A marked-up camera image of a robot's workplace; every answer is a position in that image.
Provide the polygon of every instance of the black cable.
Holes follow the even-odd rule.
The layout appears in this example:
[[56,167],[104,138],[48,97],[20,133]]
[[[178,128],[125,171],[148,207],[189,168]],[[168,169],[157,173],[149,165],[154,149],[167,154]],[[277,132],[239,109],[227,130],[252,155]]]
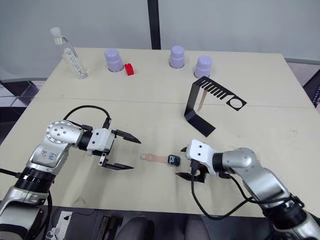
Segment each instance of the black cable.
[[75,213],[72,213],[70,214],[69,216],[65,216],[63,219],[65,220],[68,220],[69,217],[73,216],[73,215],[83,215],[83,216],[91,216],[92,214],[94,214],[96,212],[96,209],[93,210],[93,212],[89,213],[89,214],[86,214],[86,213],[81,213],[81,212],[75,212]]
[[49,196],[48,196],[48,198],[46,200],[48,202],[48,213],[47,213],[46,218],[45,218],[45,227],[44,227],[42,240],[46,239],[46,235],[47,235],[48,228],[49,228],[49,223],[50,223],[51,211],[52,211],[52,197],[51,197],[50,190],[49,190]]
[[74,122],[74,121],[70,121],[70,120],[68,120],[70,123],[72,123],[73,125],[76,125],[76,126],[78,126],[79,128],[82,128],[82,125],[81,124],[79,124],[79,123],[76,123],[76,122]]
[[52,216],[51,216],[51,226],[54,228],[55,227],[55,217],[56,217],[56,214],[57,214],[57,212],[58,212],[58,210],[60,209],[61,207],[60,206],[58,206],[55,210],[54,210],[54,212],[53,212],[53,214],[52,214]]
[[196,204],[198,205],[198,207],[200,208],[200,210],[203,212],[204,215],[206,215],[209,219],[212,220],[222,220],[228,216],[230,216],[231,214],[233,214],[235,211],[237,211],[239,208],[241,208],[244,204],[246,204],[249,200],[246,199],[244,201],[242,201],[241,203],[239,203],[235,208],[233,208],[231,211],[229,211],[227,214],[223,215],[223,216],[211,216],[209,213],[206,212],[206,210],[202,207],[202,205],[200,204],[200,202],[198,201],[196,194],[195,194],[195,175],[192,174],[191,175],[191,193],[192,196],[196,202]]
[[273,204],[273,203],[277,203],[277,202],[280,202],[280,201],[287,202],[287,201],[293,200],[292,197],[282,197],[282,198],[278,198],[278,199],[274,199],[274,200],[262,200],[262,201],[261,200],[249,199],[249,197],[247,197],[245,195],[245,192],[242,189],[242,187],[240,186],[239,182],[233,176],[231,176],[229,174],[225,174],[225,175],[227,175],[227,176],[223,177],[223,178],[229,178],[229,179],[233,180],[234,183],[236,184],[236,186],[238,187],[238,189],[240,190],[240,193],[243,196],[243,198],[248,200],[249,203],[252,203],[252,204]]
[[48,232],[50,216],[51,216],[51,211],[52,211],[52,196],[51,196],[50,191],[48,193],[49,193],[49,195],[46,199],[47,203],[48,203],[48,212],[47,212],[47,215],[46,215],[44,222],[39,227],[38,231],[35,233],[35,235],[34,235],[35,237],[33,239],[36,239],[43,229],[44,229],[44,232],[43,232],[42,240],[46,239],[46,234]]
[[[102,112],[104,112],[104,113],[106,114],[106,119],[105,119],[102,127],[103,127],[103,128],[106,128],[106,129],[109,128],[110,121],[111,121],[111,117],[110,117],[109,113],[107,112],[107,110],[103,109],[102,107],[94,106],[94,105],[82,105],[82,106],[78,106],[78,107],[72,109],[70,112],[68,112],[68,114],[65,115],[65,117],[63,118],[63,120],[67,120],[68,117],[69,117],[72,113],[74,113],[75,111],[77,111],[77,110],[79,110],[79,109],[84,109],[84,108],[99,109],[99,110],[101,110]],[[75,124],[75,125],[78,126],[78,127],[81,127],[81,125],[78,124],[78,123],[73,122],[73,124]]]
[[16,176],[17,173],[14,172],[14,171],[10,171],[10,170],[6,170],[6,169],[3,169],[3,168],[0,168],[0,174],[8,174],[10,176]]

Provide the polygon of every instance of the pink watch strap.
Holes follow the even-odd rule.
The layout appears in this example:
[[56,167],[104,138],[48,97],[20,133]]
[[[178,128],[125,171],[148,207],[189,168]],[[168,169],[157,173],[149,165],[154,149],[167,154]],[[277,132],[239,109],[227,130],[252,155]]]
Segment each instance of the pink watch strap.
[[159,162],[159,163],[167,163],[168,157],[167,156],[157,156],[151,153],[143,153],[140,156],[140,159],[147,160],[149,162]]

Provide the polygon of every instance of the table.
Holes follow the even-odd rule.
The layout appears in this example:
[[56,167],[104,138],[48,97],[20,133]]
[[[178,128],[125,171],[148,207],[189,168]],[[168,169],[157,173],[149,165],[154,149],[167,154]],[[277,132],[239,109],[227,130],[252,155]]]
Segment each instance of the table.
[[[84,48],[77,51],[84,64],[88,65],[95,59],[89,53],[103,53],[104,49]],[[88,53],[87,58],[83,57],[85,53]],[[152,59],[155,61],[149,58],[148,62],[154,69],[155,65],[159,65],[157,60],[160,56],[163,59],[165,55],[168,57],[168,51],[165,50],[121,49],[122,58],[127,59],[124,53],[127,53],[127,56],[129,53],[139,53],[138,59],[142,59],[143,56],[154,56]],[[200,56],[204,52],[186,52],[187,54]],[[242,66],[237,70],[238,79],[228,80],[228,83],[227,80],[222,83],[214,73],[211,77],[248,102],[236,112],[223,101],[208,95],[199,113],[216,127],[208,137],[201,135],[183,117],[191,84],[196,80],[189,76],[192,71],[187,69],[188,65],[184,67],[185,69],[180,69],[183,70],[180,72],[180,77],[176,74],[171,79],[176,81],[176,84],[170,86],[176,89],[176,94],[168,95],[165,92],[167,88],[164,88],[163,84],[169,83],[169,79],[166,78],[161,82],[161,76],[157,76],[154,80],[149,78],[149,81],[157,84],[158,91],[154,87],[152,91],[150,89],[145,91],[153,94],[141,96],[135,93],[140,93],[140,89],[145,88],[143,84],[149,87],[151,84],[146,80],[148,72],[144,73],[139,67],[135,76],[119,76],[118,82],[114,81],[113,85],[108,85],[106,82],[111,83],[113,78],[104,81],[102,73],[109,74],[109,72],[103,69],[100,70],[100,77],[92,77],[91,81],[89,78],[86,82],[66,79],[67,72],[64,73],[62,70],[65,64],[61,62],[0,146],[0,167],[22,171],[34,148],[43,140],[45,128],[50,122],[62,119],[67,112],[77,106],[90,104],[108,110],[112,118],[110,126],[112,129],[132,133],[142,142],[140,145],[119,138],[109,155],[112,163],[130,165],[134,169],[113,171],[98,167],[98,157],[87,156],[86,152],[72,148],[68,160],[51,188],[54,205],[200,214],[201,211],[191,195],[190,182],[175,175],[177,172],[190,170],[190,162],[185,159],[180,149],[192,139],[197,139],[220,151],[238,147],[254,150],[262,165],[270,168],[292,193],[305,202],[306,210],[320,215],[318,208],[320,194],[314,191],[318,189],[315,176],[320,166],[320,150],[317,142],[320,136],[320,116],[282,56],[235,52],[206,52],[206,54],[220,56],[221,59],[226,58],[224,55],[233,56],[239,61],[243,59],[240,62],[247,63],[246,67]],[[104,67],[102,60],[103,58],[100,59],[100,64],[97,64],[101,68]],[[253,78],[254,74],[250,74],[249,67],[250,62],[257,66],[259,61],[267,64],[262,67],[261,63],[262,72],[264,69],[270,69],[272,72],[270,80],[272,84],[262,81],[261,85],[265,88],[262,92],[253,91],[247,84],[241,84],[244,81],[259,85],[257,82],[261,80]],[[161,68],[165,69],[166,64],[167,61],[162,63]],[[220,68],[227,69],[224,64],[215,65],[214,72],[217,75],[218,73],[225,75],[226,73]],[[169,76],[172,70],[174,69],[167,67],[161,74]],[[72,86],[71,82],[74,81],[77,84]],[[178,89],[184,81],[188,81],[189,86]],[[96,87],[96,95],[92,93],[93,86]],[[288,97],[285,97],[279,88],[290,89],[285,94]],[[121,92],[120,89],[128,93],[121,95],[123,99],[114,94]],[[272,97],[266,93],[267,90],[272,93]],[[103,113],[97,110],[83,109],[75,112],[70,119],[98,128],[102,125],[104,117]],[[174,168],[163,163],[147,162],[140,159],[142,153],[162,156],[175,154],[182,158],[182,163],[181,166]],[[3,198],[8,187],[15,181],[12,177],[0,175],[0,198]],[[242,201],[234,183],[217,176],[208,175],[206,184],[196,183],[195,191],[203,207],[211,214],[222,215]],[[256,205],[246,204],[234,215],[261,217],[262,213]]]

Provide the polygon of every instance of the clear plastic bottle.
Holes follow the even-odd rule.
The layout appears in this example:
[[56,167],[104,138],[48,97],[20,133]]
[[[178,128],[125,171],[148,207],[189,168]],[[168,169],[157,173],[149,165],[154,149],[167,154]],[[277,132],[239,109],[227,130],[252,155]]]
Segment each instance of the clear plastic bottle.
[[80,63],[79,57],[69,40],[62,35],[61,30],[58,27],[51,28],[50,32],[54,36],[54,43],[60,46],[62,58],[70,66],[72,72],[78,79],[85,79],[88,76],[88,73]]

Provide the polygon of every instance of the power strip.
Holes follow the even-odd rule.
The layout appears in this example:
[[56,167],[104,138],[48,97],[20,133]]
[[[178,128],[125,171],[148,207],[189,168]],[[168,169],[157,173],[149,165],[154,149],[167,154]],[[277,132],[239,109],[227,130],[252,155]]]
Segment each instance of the power strip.
[[72,211],[61,211],[59,221],[56,225],[56,228],[59,229],[59,233],[56,234],[56,236],[59,240],[65,239],[68,225],[69,225],[70,219],[72,217],[72,216],[70,216],[71,214],[72,214]]

